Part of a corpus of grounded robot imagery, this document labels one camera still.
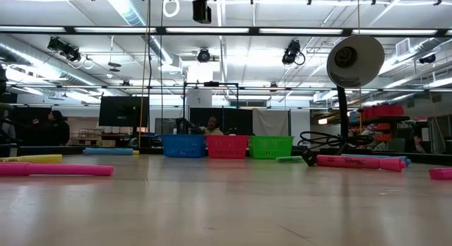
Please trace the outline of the large black display screen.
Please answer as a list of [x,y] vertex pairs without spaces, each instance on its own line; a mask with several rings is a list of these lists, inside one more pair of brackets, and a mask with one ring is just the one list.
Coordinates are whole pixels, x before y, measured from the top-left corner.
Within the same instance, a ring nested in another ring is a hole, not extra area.
[[105,96],[101,98],[100,126],[147,127],[148,118],[148,97]]

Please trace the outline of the red storage bins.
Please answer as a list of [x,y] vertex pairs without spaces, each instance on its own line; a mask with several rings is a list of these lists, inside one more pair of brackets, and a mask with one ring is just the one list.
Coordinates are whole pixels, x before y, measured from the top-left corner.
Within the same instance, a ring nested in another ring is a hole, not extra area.
[[402,105],[377,105],[365,107],[361,113],[363,120],[375,117],[402,117],[404,110]]

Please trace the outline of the green plastic basket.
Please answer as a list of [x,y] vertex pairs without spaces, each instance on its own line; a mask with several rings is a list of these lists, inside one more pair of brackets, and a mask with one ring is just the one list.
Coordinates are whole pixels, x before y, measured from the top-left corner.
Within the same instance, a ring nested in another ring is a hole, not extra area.
[[250,156],[254,159],[276,159],[290,156],[293,138],[293,136],[250,136]]

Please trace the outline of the wooden rack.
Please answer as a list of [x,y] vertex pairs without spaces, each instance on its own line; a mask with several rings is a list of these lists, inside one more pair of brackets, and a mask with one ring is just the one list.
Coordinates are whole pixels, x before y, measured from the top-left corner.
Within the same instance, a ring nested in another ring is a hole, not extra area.
[[70,146],[96,146],[102,140],[103,130],[101,129],[79,129],[77,133],[72,133],[69,139]]

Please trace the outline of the grey curtain panel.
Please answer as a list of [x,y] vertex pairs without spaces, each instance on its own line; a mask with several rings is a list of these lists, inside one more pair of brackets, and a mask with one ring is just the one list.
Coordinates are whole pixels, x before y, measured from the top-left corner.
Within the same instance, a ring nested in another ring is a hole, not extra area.
[[287,110],[253,109],[253,134],[256,136],[289,136],[290,123]]

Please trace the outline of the reddish pink Sharpie marker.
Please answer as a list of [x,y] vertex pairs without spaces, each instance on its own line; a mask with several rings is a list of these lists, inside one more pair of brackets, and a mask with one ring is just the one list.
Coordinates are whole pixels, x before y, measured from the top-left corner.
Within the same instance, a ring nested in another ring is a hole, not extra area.
[[333,168],[374,169],[401,172],[407,167],[401,158],[373,158],[361,156],[317,156],[318,166]]

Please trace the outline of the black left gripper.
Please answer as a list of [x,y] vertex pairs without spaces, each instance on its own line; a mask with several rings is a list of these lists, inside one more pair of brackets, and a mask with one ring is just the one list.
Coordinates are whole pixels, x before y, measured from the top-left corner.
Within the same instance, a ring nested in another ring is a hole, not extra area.
[[209,0],[192,0],[193,20],[200,24],[212,22],[212,11],[208,6]]

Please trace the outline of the black beam with light strips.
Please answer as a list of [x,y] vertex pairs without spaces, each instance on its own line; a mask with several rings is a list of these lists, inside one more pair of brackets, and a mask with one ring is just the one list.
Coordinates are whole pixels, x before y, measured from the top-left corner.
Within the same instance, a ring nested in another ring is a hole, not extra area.
[[0,25],[0,33],[56,35],[231,35],[348,37],[452,37],[448,29],[395,28],[271,28],[271,27],[144,27],[144,26],[44,26]]

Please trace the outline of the blue plastic basket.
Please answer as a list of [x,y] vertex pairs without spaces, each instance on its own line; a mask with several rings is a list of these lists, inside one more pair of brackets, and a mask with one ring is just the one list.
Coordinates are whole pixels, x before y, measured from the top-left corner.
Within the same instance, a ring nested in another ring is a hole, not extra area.
[[200,134],[164,134],[162,147],[170,158],[202,158],[206,154],[206,138]]

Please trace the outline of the black aluminium table frame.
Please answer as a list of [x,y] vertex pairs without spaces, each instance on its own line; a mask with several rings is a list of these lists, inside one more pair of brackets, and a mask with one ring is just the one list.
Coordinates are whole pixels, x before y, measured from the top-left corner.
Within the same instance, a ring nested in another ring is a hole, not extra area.
[[[28,155],[81,155],[84,146],[13,146],[16,156]],[[139,148],[140,154],[162,155],[163,148]],[[311,151],[314,155],[333,155],[338,148],[321,148],[319,151]],[[0,145],[0,157],[6,157],[10,153],[9,145]],[[294,147],[290,156],[301,156],[301,148]],[[449,154],[430,154],[430,153],[397,153],[388,151],[370,151],[366,149],[347,149],[344,154],[365,155],[365,156],[406,156],[412,163],[421,163],[426,165],[442,165],[452,167],[452,155]]]

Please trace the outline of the person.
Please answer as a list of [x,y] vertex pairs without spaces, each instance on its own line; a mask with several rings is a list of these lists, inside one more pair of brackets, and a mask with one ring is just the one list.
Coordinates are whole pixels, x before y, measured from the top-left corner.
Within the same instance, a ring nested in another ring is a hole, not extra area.
[[49,124],[46,128],[48,146],[65,146],[70,139],[70,126],[58,110],[52,110],[48,115]]
[[208,125],[202,128],[205,135],[223,135],[221,132],[218,121],[215,117],[210,117],[208,120]]

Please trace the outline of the red plastic basket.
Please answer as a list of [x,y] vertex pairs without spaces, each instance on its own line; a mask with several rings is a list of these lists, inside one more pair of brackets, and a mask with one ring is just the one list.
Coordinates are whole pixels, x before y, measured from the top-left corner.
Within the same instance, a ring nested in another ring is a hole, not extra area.
[[207,149],[210,158],[244,159],[248,136],[207,135]]

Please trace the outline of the rolling rack with small bins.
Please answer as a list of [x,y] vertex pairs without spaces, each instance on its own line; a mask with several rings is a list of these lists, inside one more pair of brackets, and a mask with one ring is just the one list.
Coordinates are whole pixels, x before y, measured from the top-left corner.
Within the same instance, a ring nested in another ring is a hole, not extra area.
[[398,125],[401,122],[409,120],[409,117],[375,117],[373,119],[363,120],[361,112],[354,111],[348,113],[348,131],[349,135],[367,134],[374,137],[377,143],[388,143],[396,134]]

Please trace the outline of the light blue marker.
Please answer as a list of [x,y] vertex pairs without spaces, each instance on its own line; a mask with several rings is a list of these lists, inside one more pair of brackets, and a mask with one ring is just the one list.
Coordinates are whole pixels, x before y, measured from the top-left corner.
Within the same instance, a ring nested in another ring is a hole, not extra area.
[[365,158],[399,158],[401,161],[403,161],[406,166],[410,166],[412,161],[407,156],[372,156],[372,155],[361,155],[361,154],[343,154],[343,156],[352,156],[352,157],[365,157]]
[[132,156],[136,154],[136,151],[132,148],[85,148],[83,154]]

